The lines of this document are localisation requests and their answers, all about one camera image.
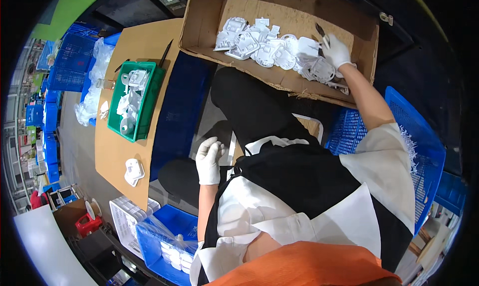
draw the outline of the black apron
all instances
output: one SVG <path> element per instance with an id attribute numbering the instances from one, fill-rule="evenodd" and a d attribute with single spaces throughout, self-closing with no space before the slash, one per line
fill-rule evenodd
<path id="1" fill-rule="evenodd" d="M 216 247 L 219 198 L 230 181 L 243 176 L 285 202 L 296 213 L 317 217 L 353 193 L 361 184 L 339 159 L 319 146 L 295 144 L 281 147 L 271 142 L 260 153 L 240 157 L 235 174 L 220 185 L 208 217 L 203 248 Z M 381 234 L 382 267 L 394 272 L 409 246 L 412 234 L 374 197 L 373 205 Z M 209 283 L 201 266 L 198 285 Z"/>

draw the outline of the orange fabric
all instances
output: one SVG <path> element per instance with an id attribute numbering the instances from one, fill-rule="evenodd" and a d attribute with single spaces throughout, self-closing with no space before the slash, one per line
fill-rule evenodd
<path id="1" fill-rule="evenodd" d="M 381 259 L 354 245 L 298 241 L 230 271 L 209 286 L 360 285 L 385 277 L 401 279 L 381 268 Z"/>

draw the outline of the green plastic tray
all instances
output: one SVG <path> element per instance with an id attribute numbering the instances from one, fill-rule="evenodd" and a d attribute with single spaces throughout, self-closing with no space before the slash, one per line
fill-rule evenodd
<path id="1" fill-rule="evenodd" d="M 130 71 L 138 69 L 149 71 L 150 76 L 148 78 L 148 82 L 145 88 L 145 93 L 143 95 L 143 98 L 141 99 L 135 129 L 131 133 L 123 135 L 120 132 L 120 122 L 122 120 L 122 116 L 117 115 L 118 102 L 120 101 L 120 98 L 125 95 L 124 84 L 121 82 L 121 75 L 124 73 L 128 74 Z M 108 113 L 107 122 L 108 128 L 131 142 L 135 142 L 138 139 L 146 139 L 148 136 L 149 127 L 151 124 L 151 117 L 153 116 L 153 110 L 155 109 L 156 99 L 158 97 L 159 89 L 161 88 L 163 77 L 165 77 L 165 69 L 157 67 L 156 63 L 154 62 L 123 62 L 123 65 L 121 66 L 120 72 L 118 74 L 115 89 L 113 90 L 112 101 L 110 103 L 110 111 Z"/>

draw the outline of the clear plastic bag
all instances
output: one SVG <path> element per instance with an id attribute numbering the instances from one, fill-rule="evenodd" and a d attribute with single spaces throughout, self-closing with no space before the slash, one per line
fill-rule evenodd
<path id="1" fill-rule="evenodd" d="M 148 251 L 149 255 L 155 254 L 158 259 L 162 256 L 166 263 L 177 270 L 189 273 L 193 257 L 198 249 L 197 241 L 185 241 L 183 235 L 174 235 L 153 215 L 137 223 L 136 231 L 137 234 L 142 234 L 143 251 Z M 145 263 L 150 261 L 153 261 L 152 258 L 145 257 Z"/>
<path id="2" fill-rule="evenodd" d="M 103 38 L 99 38 L 93 48 L 93 57 L 96 58 L 96 62 L 88 74 L 88 78 L 91 80 L 92 84 L 88 89 L 88 93 L 83 102 L 75 104 L 74 106 L 77 120 L 83 126 L 88 126 L 88 121 L 91 118 L 96 118 L 102 90 L 96 88 L 95 84 L 98 79 L 105 78 L 106 69 L 110 63 L 110 58 L 113 54 L 114 48 L 115 46 L 105 45 Z"/>

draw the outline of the person's right hand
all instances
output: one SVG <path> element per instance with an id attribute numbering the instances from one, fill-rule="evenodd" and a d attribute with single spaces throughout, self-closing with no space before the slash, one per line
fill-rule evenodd
<path id="1" fill-rule="evenodd" d="M 336 70 L 344 64 L 350 64 L 351 57 L 349 56 L 348 47 L 332 33 L 328 34 L 328 38 L 330 48 L 327 49 L 325 45 L 321 46 L 326 60 L 332 64 Z"/>
<path id="2" fill-rule="evenodd" d="M 201 143 L 196 154 L 196 169 L 200 178 L 200 185 L 219 184 L 218 161 L 225 154 L 225 146 L 212 137 Z"/>

